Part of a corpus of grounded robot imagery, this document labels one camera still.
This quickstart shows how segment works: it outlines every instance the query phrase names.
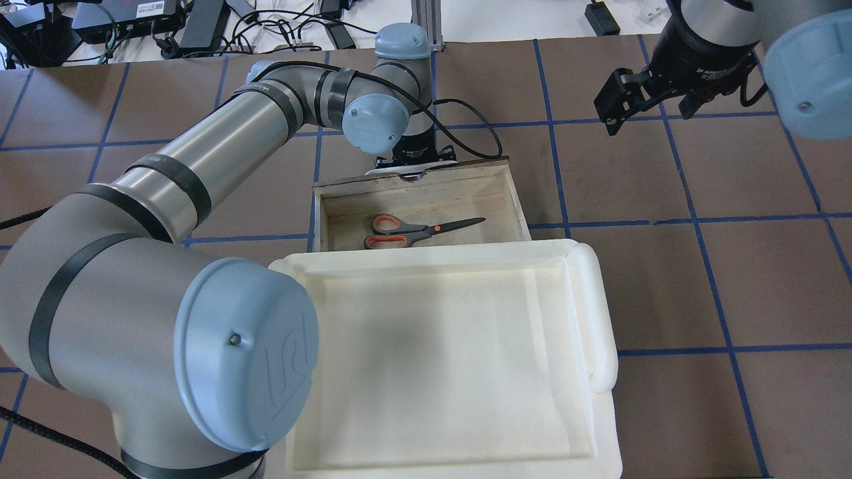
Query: scissor blade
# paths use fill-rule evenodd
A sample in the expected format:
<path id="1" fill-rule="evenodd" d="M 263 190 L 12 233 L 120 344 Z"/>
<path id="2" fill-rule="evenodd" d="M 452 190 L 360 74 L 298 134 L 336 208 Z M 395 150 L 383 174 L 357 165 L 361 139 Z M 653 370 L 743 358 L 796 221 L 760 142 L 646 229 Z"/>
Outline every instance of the scissor blade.
<path id="1" fill-rule="evenodd" d="M 457 222 L 445 222 L 442 224 L 430 227 L 428 231 L 432 234 L 446 233 L 447 231 L 455 231 L 461 228 L 467 228 L 477 223 L 484 222 L 485 218 L 468 218 L 466 220 L 458 220 Z"/>

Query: light blue joint cap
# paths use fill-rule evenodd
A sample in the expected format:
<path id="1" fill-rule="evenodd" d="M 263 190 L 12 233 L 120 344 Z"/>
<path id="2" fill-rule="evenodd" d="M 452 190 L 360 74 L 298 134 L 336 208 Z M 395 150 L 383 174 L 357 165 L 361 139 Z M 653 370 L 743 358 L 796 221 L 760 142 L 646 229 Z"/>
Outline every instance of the light blue joint cap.
<path id="1" fill-rule="evenodd" d="M 376 56 L 393 60 L 429 58 L 426 31 L 413 23 L 394 23 L 376 34 Z"/>
<path id="2" fill-rule="evenodd" d="M 781 121 L 817 140 L 852 136 L 852 9 L 781 35 L 763 62 Z"/>
<path id="3" fill-rule="evenodd" d="M 359 96 L 343 112 L 343 134 L 369 154 L 389 152 L 408 127 L 408 110 L 395 96 Z"/>
<path id="4" fill-rule="evenodd" d="M 290 276 L 241 258 L 202 269 L 175 326 L 178 389 L 204 435 L 231 451 L 269 449 L 302 412 L 317 364 L 314 304 Z"/>
<path id="5" fill-rule="evenodd" d="M 266 70 L 267 66 L 272 65 L 275 61 L 272 60 L 261 60 L 251 66 L 251 70 L 249 70 L 249 74 L 245 76 L 245 82 L 249 83 L 251 80 L 255 79 L 257 75 L 260 74 L 263 70 Z"/>

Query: electrical cable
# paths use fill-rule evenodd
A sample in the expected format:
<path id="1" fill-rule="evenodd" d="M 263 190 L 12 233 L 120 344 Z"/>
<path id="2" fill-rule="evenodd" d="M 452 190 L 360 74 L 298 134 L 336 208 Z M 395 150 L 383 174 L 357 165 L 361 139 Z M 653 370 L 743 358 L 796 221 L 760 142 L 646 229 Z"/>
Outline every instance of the electrical cable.
<path id="1" fill-rule="evenodd" d="M 341 67 L 339 67 L 339 66 L 326 65 L 325 63 L 317 63 L 315 61 L 276 61 L 275 63 L 270 64 L 269 66 L 264 68 L 260 73 L 258 73 L 251 80 L 251 82 L 259 81 L 259 80 L 263 79 L 263 77 L 266 76 L 268 73 L 270 73 L 274 70 L 277 70 L 277 69 L 279 69 L 283 66 L 313 66 L 313 67 L 316 67 L 316 68 L 324 68 L 326 70 L 331 70 L 333 72 L 340 72 L 340 70 L 341 70 Z M 444 135 L 446 135 L 446 137 L 450 141 L 452 141 L 453 143 L 458 145 L 464 151 L 466 151 L 466 152 L 468 152 L 468 153 L 470 153 L 474 156 L 477 156 L 479 158 L 484 158 L 484 159 L 498 159 L 498 158 L 503 156 L 503 143 L 500 141 L 500 138 L 497 135 L 497 131 L 494 129 L 494 127 L 490 123 L 488 123 L 488 120 L 485 118 L 485 116 L 483 116 L 482 113 L 480 113 L 475 108 L 473 108 L 473 106 L 471 106 L 469 103 L 467 103 L 465 101 L 457 100 L 455 98 L 446 98 L 444 100 L 438 100 L 442 103 L 447 103 L 447 102 L 458 103 L 458 104 L 460 104 L 464 107 L 467 107 L 471 112 L 473 112 L 482 121 L 482 124 L 485 125 L 485 127 L 488 129 L 488 132 L 491 133 L 491 136 L 494 138 L 494 143 L 497 145 L 497 152 L 495 154 L 485 154 L 483 152 L 479 152 L 477 150 L 474 150 L 472 147 L 469 147 L 466 143 L 459 140 L 453 133 L 450 132 L 450 130 L 447 129 L 446 126 L 444 126 L 444 124 L 438 119 L 438 117 L 436 117 L 435 114 L 432 113 L 429 110 L 429 107 L 425 106 L 417 98 L 414 98 L 414 96 L 409 94 L 407 91 L 402 89 L 400 86 L 393 84 L 393 83 L 389 82 L 388 80 L 386 80 L 384 78 L 376 77 L 376 76 L 371 75 L 369 73 L 363 73 L 363 72 L 356 71 L 354 73 L 354 75 L 355 75 L 355 77 L 360 77 L 360 78 L 363 78 L 365 80 L 370 80 L 372 82 L 386 86 L 386 87 L 392 89 L 393 91 L 399 93 L 400 95 L 402 95 L 406 100 L 410 101 L 415 107 L 417 107 L 419 112 L 422 111 L 423 113 L 426 113 L 426 116 L 429 117 L 429 119 L 431 119 L 433 123 L 435 123 L 435 126 L 438 127 L 438 130 L 443 132 Z"/>
<path id="2" fill-rule="evenodd" d="M 130 471 L 124 463 L 115 459 L 113 456 L 101 451 L 97 447 L 94 447 L 90 444 L 87 444 L 79 439 L 74 439 L 73 437 L 62 434 L 58 430 L 54 430 L 49 428 L 44 424 L 37 423 L 30 418 L 21 416 L 20 414 L 7 409 L 5 407 L 0 406 L 0 419 L 4 419 L 9 421 L 11 424 L 14 424 L 24 430 L 28 430 L 31 433 L 44 437 L 46 439 L 50 439 L 53 442 L 57 442 L 65 447 L 70 447 L 80 453 L 86 454 L 93 459 L 97 459 L 101 461 L 104 465 L 108 466 L 110 469 L 116 471 L 123 477 L 127 479 L 140 479 L 136 474 Z"/>
<path id="3" fill-rule="evenodd" d="M 746 99 L 746 88 L 747 87 L 748 87 L 748 77 L 743 78 L 743 83 L 740 85 L 740 105 L 742 105 L 743 107 L 746 107 L 746 108 L 753 107 L 755 105 L 755 103 L 760 101 L 760 99 L 763 98 L 764 95 L 766 95 L 766 92 L 769 91 L 769 85 L 764 83 L 763 86 L 761 86 L 759 89 L 757 89 L 757 92 L 754 94 L 754 96 L 752 98 Z"/>
<path id="4" fill-rule="evenodd" d="M 231 46 L 231 45 L 233 45 L 233 44 L 234 44 L 234 42 L 237 42 L 237 41 L 238 41 L 238 38 L 239 38 L 241 35 L 244 35 L 244 34 L 245 34 L 247 31 L 249 31 L 251 28 L 254 28 L 255 26 L 262 26 L 262 25 L 266 25 L 266 24 L 264 24 L 264 23 L 263 23 L 263 21 L 265 21 L 265 20 L 261 20 L 261 21 L 258 21 L 257 23 L 253 23 L 253 24 L 251 24 L 251 25 L 248 25 L 248 23 L 246 22 L 246 20 L 247 20 L 249 17 L 254 16 L 254 15 L 256 15 L 256 14 L 293 14 L 293 15 L 295 15 L 295 16 L 296 16 L 296 17 L 294 17 L 294 19 L 299 18 L 300 16 L 306 16 L 306 17 L 308 17 L 308 20 L 305 20 L 304 22 L 302 22 L 301 24 L 299 24 L 299 25 L 296 27 L 296 36 L 297 36 L 300 40 L 302 39 L 302 35 L 301 35 L 301 33 L 302 33 L 302 26 L 304 26 L 305 24 L 307 24 L 307 23 L 309 23 L 309 22 L 311 22 L 311 23 L 321 23 L 321 24 L 323 24 L 323 25 L 324 25 L 324 27 L 326 28 L 326 30 L 329 28 L 329 23 L 330 23 L 330 24 L 332 24 L 333 26 L 334 26 L 334 25 L 345 25 L 345 26 L 350 26 L 350 27 L 354 28 L 355 30 L 359 30 L 359 31 L 362 31 L 362 32 L 370 33 L 371 35 L 375 35 L 375 34 L 377 33 L 377 32 L 374 32 L 373 30 L 368 30 L 368 29 L 366 29 L 366 28 L 364 28 L 364 27 L 362 27 L 362 26 L 357 26 L 357 25 L 355 25 L 355 24 L 348 23 L 347 21 L 343 21 L 343 20 L 325 19 L 325 17 L 323 17 L 322 15 L 317 15 L 317 14 L 308 14 L 308 13 L 306 13 L 307 11 L 308 11 L 308 9 L 304 9 L 304 10 L 303 10 L 303 11 L 301 11 L 301 12 L 296 11 L 296 10 L 262 9 L 262 10 L 255 10 L 255 11 L 253 11 L 253 12 L 251 12 L 251 13 L 245 14 L 245 15 L 243 15 L 243 16 L 241 16 L 241 17 L 239 17 L 239 19 L 237 20 L 237 22 L 233 25 L 233 29 L 231 30 L 231 40 L 228 42 L 228 44 L 226 44 L 226 45 L 225 45 L 225 47 L 224 47 L 224 48 L 225 48 L 225 49 L 230 48 L 230 46 Z M 325 23 L 325 22 L 319 21 L 318 19 L 324 19 L 324 20 L 327 20 L 329 23 Z M 237 33 L 237 28 L 239 28 L 239 25 L 240 25 L 240 24 L 243 24 L 243 23 L 245 23 L 245 24 L 246 24 L 246 25 L 248 25 L 248 26 L 247 26 L 246 28 L 244 28 L 242 31 L 240 31 L 240 33 Z"/>
<path id="5" fill-rule="evenodd" d="M 204 55 L 219 55 L 219 56 L 222 56 L 222 55 L 225 55 L 225 54 L 267 55 L 267 54 L 278 53 L 280 51 L 286 51 L 286 50 L 298 51 L 299 49 L 308 49 L 308 51 L 322 51 L 322 48 L 319 45 L 293 45 L 292 47 L 291 46 L 282 46 L 282 47 L 278 47 L 278 48 L 271 49 L 271 50 L 268 50 L 268 51 L 259 51 L 259 52 L 255 52 L 255 53 L 251 53 L 251 52 L 247 52 L 247 51 L 239 51 L 239 50 L 232 50 L 232 51 L 222 51 L 222 50 L 196 51 L 196 52 L 187 53 L 186 55 L 182 56 L 181 58 L 198 58 L 198 57 L 204 56 Z"/>
<path id="6" fill-rule="evenodd" d="M 307 7 L 305 7 L 305 8 L 304 8 L 301 12 L 299 12 L 299 14 L 298 14 L 298 15 L 296 15 L 296 16 L 295 16 L 295 17 L 293 17 L 293 18 L 291 18 L 290 20 L 295 20 L 295 19 L 299 18 L 299 17 L 300 17 L 300 16 L 302 16 L 302 15 L 309 14 L 309 13 L 308 13 L 308 10 L 310 10 L 310 9 L 311 9 L 311 7 L 313 7 L 313 6 L 314 6 L 314 4 L 313 4 L 313 3 L 311 3 L 310 5 L 308 5 Z M 284 18 L 284 17 L 283 17 L 282 15 L 280 15 L 280 14 L 271 14 L 271 15 L 269 15 L 269 18 L 267 18 L 266 20 L 275 20 L 275 17 L 276 17 L 276 16 L 278 16 L 279 18 L 281 18 L 281 19 L 283 19 L 283 20 L 287 20 L 286 18 Z M 273 30 L 273 29 L 269 28 L 268 26 L 264 26 L 264 27 L 263 27 L 263 30 L 266 30 L 266 31 L 268 31 L 268 32 L 275 33 L 276 35 L 278 34 L 278 32 L 276 32 L 275 30 Z M 293 39 L 296 39 L 296 33 L 295 33 L 295 32 L 293 32 L 293 27 L 292 27 L 292 26 L 290 26 L 290 35 L 291 35 L 291 37 L 293 37 Z"/>
<path id="7" fill-rule="evenodd" d="M 132 34 L 132 33 L 133 33 L 132 30 L 128 30 L 121 38 L 115 40 L 114 42 L 112 42 L 110 45 L 107 46 L 106 50 L 104 51 L 104 53 L 102 55 L 102 58 L 104 59 L 104 61 L 103 61 L 104 64 L 108 63 L 109 60 L 112 60 L 113 56 L 115 55 L 116 50 L 118 50 L 118 47 L 120 47 L 124 42 L 126 42 L 130 38 L 130 34 Z"/>
<path id="8" fill-rule="evenodd" d="M 9 68 L 9 65 L 10 65 L 10 64 L 9 64 L 9 62 L 8 62 L 8 61 L 12 61 L 12 62 L 13 62 L 13 63 L 11 63 L 11 65 L 12 65 L 12 67 L 13 67 L 13 68 L 14 68 L 14 64 L 15 64 L 15 63 L 17 63 L 18 65 L 23 66 L 24 68 L 29 67 L 29 65 L 27 65 L 27 64 L 24 62 L 24 57 L 23 57 L 23 56 L 21 56 L 20 51 L 19 51 L 19 50 L 18 50 L 18 49 L 14 46 L 14 43 L 12 43 L 11 41 L 9 41 L 9 39 L 6 37 L 6 35 L 3 35 L 3 33 L 2 33 L 2 32 L 0 32 L 0 35 L 2 35 L 2 37 L 0 38 L 0 43 L 3 43 L 4 45 L 6 45 L 6 58 L 7 58 L 7 61 L 5 62 L 5 63 L 6 63 L 6 65 L 5 65 L 5 66 L 6 66 L 6 69 L 7 69 L 7 70 L 9 70 L 9 69 L 10 69 L 10 68 Z M 17 60 L 17 61 L 13 60 L 13 59 L 12 59 L 12 55 L 14 55 L 14 56 L 18 57 L 18 60 Z"/>
<path id="9" fill-rule="evenodd" d="M 101 58 L 101 56 L 100 56 L 100 55 L 97 55 L 97 56 L 90 56 L 89 58 L 78 58 L 78 59 L 76 59 L 76 60 L 65 60 L 65 63 L 77 63 L 77 62 L 79 62 L 79 61 L 92 61 L 92 60 L 97 60 L 97 59 L 99 59 L 99 58 Z"/>
<path id="10" fill-rule="evenodd" d="M 163 57 L 163 60 L 177 58 L 178 50 L 181 45 L 179 45 L 177 40 L 175 40 L 175 33 L 167 35 L 166 38 L 160 39 L 154 35 L 155 30 L 157 30 L 157 19 L 154 19 L 151 22 L 151 38 L 153 38 L 154 43 L 156 43 L 159 47 L 160 56 Z"/>
<path id="11" fill-rule="evenodd" d="M 115 17 L 112 16 L 109 10 L 105 9 L 103 5 L 100 3 L 96 3 L 97 7 L 101 9 L 101 11 L 109 17 L 110 24 L 112 25 L 112 43 L 107 44 L 105 46 L 104 54 L 101 56 L 101 59 L 98 61 L 98 64 L 106 64 L 109 63 L 109 58 L 112 58 L 112 52 L 110 51 L 112 48 L 115 48 L 115 41 L 118 38 L 118 22 L 115 21 Z"/>
<path id="12" fill-rule="evenodd" d="M 13 226 L 18 226 L 19 224 L 25 222 L 31 222 L 32 220 L 40 218 L 47 210 L 50 209 L 50 206 L 47 208 L 42 208 L 41 210 L 32 211 L 26 213 L 24 215 L 16 216 L 14 218 L 10 218 L 6 221 L 0 222 L 0 229 L 12 228 Z"/>

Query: white plastic tray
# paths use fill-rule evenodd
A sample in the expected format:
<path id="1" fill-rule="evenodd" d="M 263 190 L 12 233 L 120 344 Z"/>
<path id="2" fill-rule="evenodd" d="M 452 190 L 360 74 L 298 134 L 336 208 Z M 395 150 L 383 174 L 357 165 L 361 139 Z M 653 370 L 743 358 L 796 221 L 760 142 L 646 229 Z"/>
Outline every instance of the white plastic tray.
<path id="1" fill-rule="evenodd" d="M 607 479 L 618 369 L 600 267 L 570 239 L 297 254 L 314 388 L 268 476 Z"/>

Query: scissors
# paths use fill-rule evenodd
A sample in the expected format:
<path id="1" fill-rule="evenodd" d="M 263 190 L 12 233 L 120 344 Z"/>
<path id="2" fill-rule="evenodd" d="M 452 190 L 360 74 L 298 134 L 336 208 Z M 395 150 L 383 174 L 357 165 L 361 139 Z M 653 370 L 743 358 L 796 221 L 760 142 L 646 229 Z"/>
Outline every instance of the scissors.
<path id="1" fill-rule="evenodd" d="M 431 238 L 433 235 L 467 228 L 484 221 L 485 218 L 468 218 L 457 222 L 445 222 L 429 226 L 408 224 L 394 215 L 383 213 L 373 218 L 370 226 L 374 234 L 364 238 L 364 247 L 368 250 L 407 248 L 419 240 Z"/>

